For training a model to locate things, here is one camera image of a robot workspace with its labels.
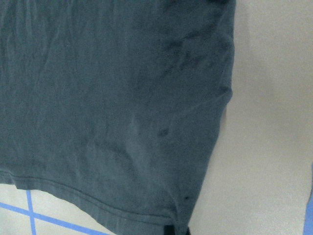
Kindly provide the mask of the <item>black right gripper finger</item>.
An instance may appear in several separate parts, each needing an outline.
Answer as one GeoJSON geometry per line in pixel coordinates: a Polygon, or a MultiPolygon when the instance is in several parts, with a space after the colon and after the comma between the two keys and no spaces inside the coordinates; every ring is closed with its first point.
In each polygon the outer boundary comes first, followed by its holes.
{"type": "Polygon", "coordinates": [[[165,225],[163,228],[164,235],[175,235],[175,227],[174,225],[165,225]]]}

